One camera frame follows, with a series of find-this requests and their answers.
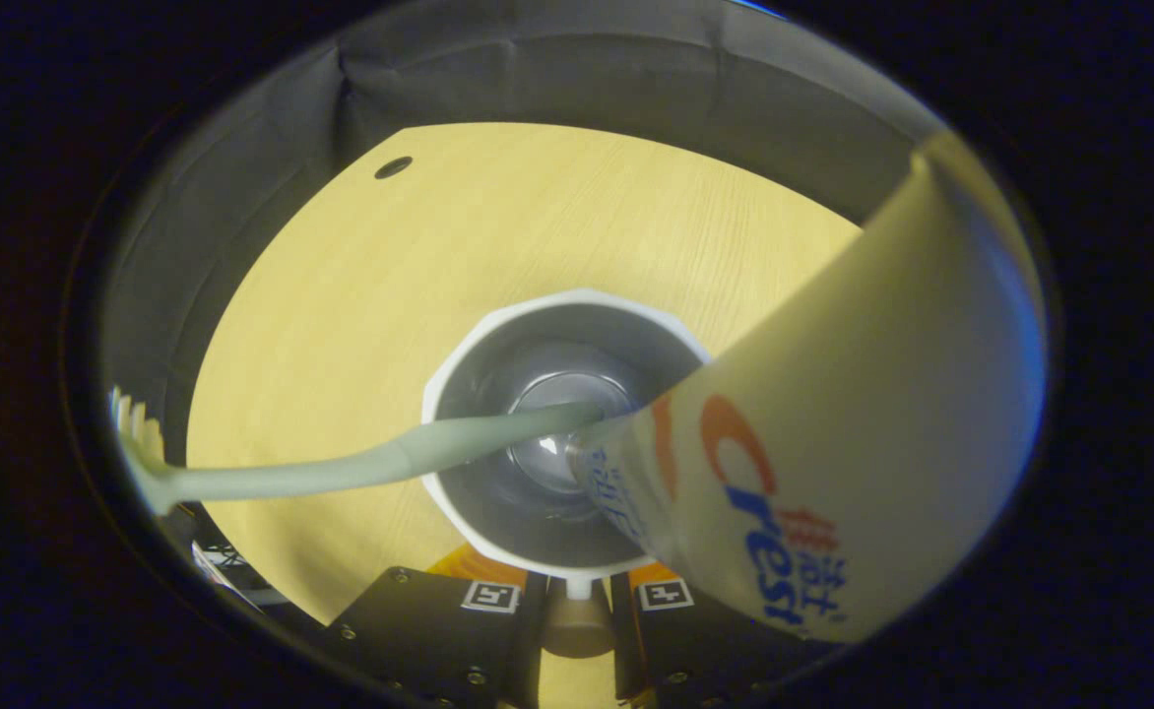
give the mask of wooden tabletop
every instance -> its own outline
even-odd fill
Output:
[[[413,162],[376,179],[396,157]],[[482,315],[567,289],[670,311],[721,353],[856,231],[778,184],[647,140],[402,130],[316,194],[240,284],[196,381],[187,464],[329,458],[400,434]],[[322,624],[388,566],[427,569],[464,543],[419,480],[204,507]],[[612,687],[609,654],[542,663],[542,706],[614,706]]]

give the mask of toothbrush handle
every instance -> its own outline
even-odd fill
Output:
[[[142,468],[141,488],[153,512],[185,499],[293,498],[391,484],[479,458],[509,445],[571,432],[602,417],[597,404],[556,404],[504,417],[447,418],[343,458],[254,468]]]

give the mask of red letter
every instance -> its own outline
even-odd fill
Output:
[[[677,499],[677,461],[673,457],[673,420],[668,417],[668,395],[652,404],[652,418],[657,430],[657,462],[660,463],[660,479],[668,492],[668,499]]]
[[[717,479],[722,484],[726,482],[726,472],[721,470],[721,461],[717,458],[717,445],[724,438],[734,440],[747,450],[756,463],[756,471],[762,476],[762,488],[765,488],[766,494],[774,492],[774,472],[770,470],[770,456],[765,454],[765,448],[762,448],[762,441],[757,440],[752,426],[749,426],[740,412],[735,411],[735,405],[725,396],[714,394],[709,396],[703,412],[699,413],[699,440],[704,443],[709,465],[712,465]]]

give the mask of gray fabric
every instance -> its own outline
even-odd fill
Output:
[[[213,328],[285,222],[396,130],[463,121],[676,144],[855,221],[941,127],[819,37],[721,0],[420,0],[362,18],[173,137],[112,234],[102,386],[148,401],[171,462]]]

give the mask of black fabric wall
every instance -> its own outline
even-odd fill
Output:
[[[240,279],[307,199],[407,126],[572,125],[658,140],[785,184],[860,222],[942,127],[803,28],[722,0],[422,0],[285,60],[181,133],[112,196],[102,386],[187,412]]]
[[[74,439],[95,403],[78,398],[84,378],[65,373],[61,349],[67,314],[77,326],[88,311],[65,297],[78,248],[93,264],[99,246],[135,237],[133,214],[177,192],[151,179],[155,158],[177,154],[162,134],[166,148],[140,161],[152,170],[97,202],[144,132],[181,100],[238,96],[196,94],[209,77],[278,70],[263,62],[369,3],[0,6],[0,706],[373,704],[227,612],[125,495],[102,503],[117,461]],[[774,5],[878,57],[990,150],[1043,225],[1066,327],[1052,435],[1001,538],[922,611],[779,703],[1154,706],[1154,5]],[[138,333],[135,346],[162,339]]]

